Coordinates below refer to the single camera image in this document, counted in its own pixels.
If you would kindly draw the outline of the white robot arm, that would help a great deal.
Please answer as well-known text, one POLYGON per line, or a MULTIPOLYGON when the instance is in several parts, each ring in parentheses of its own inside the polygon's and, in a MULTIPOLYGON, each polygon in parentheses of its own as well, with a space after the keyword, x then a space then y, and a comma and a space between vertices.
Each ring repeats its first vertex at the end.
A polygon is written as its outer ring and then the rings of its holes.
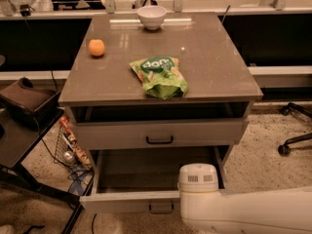
POLYGON ((216 168, 190 164, 178 176, 180 217, 214 234, 312 234, 312 187, 231 194, 216 168))

